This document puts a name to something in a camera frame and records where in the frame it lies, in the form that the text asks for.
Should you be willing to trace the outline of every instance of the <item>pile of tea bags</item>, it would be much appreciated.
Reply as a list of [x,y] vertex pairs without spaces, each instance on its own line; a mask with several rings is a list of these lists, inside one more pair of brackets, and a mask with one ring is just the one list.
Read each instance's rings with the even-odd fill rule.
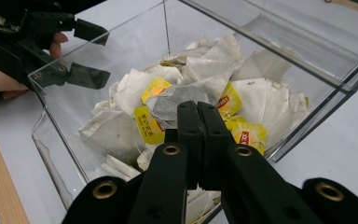
[[[146,170],[165,129],[177,127],[176,107],[192,100],[215,105],[237,143],[264,154],[310,112],[308,98],[292,92],[283,78],[290,67],[265,49],[246,57],[233,35],[212,41],[204,36],[141,71],[131,69],[91,111],[93,118],[79,130],[80,136],[117,163]],[[118,169],[118,174],[113,161],[103,168],[113,175],[133,176],[133,171],[122,174],[126,169]],[[205,192],[193,197],[207,198],[208,203],[216,198]]]

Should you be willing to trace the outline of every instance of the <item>transparent container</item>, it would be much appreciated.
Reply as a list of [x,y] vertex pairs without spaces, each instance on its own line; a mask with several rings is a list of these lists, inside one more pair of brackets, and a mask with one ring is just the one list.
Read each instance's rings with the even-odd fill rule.
[[[141,71],[203,36],[214,40],[233,35],[246,57],[267,50],[290,63],[282,80],[290,92],[306,96],[309,111],[266,148],[267,160],[281,159],[358,90],[358,11],[334,3],[168,0],[106,35],[105,46],[87,43],[29,75],[45,108],[33,139],[65,207],[88,182],[111,175],[101,167],[106,156],[82,141],[79,134],[92,118],[94,106],[107,101],[109,88],[131,69]],[[40,76],[48,74],[51,67],[70,68],[72,63],[108,71],[110,78],[98,90],[40,82]],[[134,127],[132,131],[139,134]]]

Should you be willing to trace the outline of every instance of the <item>table surface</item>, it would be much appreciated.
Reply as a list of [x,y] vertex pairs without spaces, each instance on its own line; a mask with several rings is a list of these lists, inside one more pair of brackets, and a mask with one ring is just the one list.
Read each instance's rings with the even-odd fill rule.
[[[118,0],[109,2],[123,4],[117,8],[126,4]],[[124,21],[130,17],[129,11],[142,10],[127,9],[116,11],[115,20],[110,22],[120,22],[117,18]],[[0,151],[29,222],[60,223],[65,210],[31,137],[42,110],[33,92],[0,100]],[[358,92],[292,152],[272,165],[295,186],[300,187],[309,178],[325,177],[358,195]],[[220,213],[212,223],[224,222],[225,216]]]

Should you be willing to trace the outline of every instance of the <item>clear plastic bin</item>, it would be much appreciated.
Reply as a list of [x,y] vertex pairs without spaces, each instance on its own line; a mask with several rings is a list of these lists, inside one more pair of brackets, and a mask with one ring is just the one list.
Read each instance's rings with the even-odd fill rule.
[[[291,66],[282,79],[290,91],[307,96],[309,114],[266,148],[267,160],[281,159],[358,90],[358,11],[353,8],[322,0],[158,3],[110,30],[105,46],[85,44],[29,75],[45,107],[33,139],[66,207],[92,179],[111,175],[101,168],[105,156],[79,136],[94,106],[108,100],[109,87],[132,68],[142,70],[205,35],[211,40],[233,35],[246,56],[267,49],[285,59]],[[108,71],[110,78],[100,90],[40,85],[38,78],[51,66],[71,63]]]

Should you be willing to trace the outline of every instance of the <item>human hand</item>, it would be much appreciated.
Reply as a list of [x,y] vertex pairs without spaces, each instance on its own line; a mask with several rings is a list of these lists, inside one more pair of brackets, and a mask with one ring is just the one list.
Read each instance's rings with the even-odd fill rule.
[[[61,43],[68,41],[68,38],[63,33],[56,33],[53,36],[52,43],[49,48],[49,53],[53,58],[59,58],[62,55]],[[27,87],[20,84],[17,80],[0,71],[0,92],[4,99],[10,99],[27,92]]]

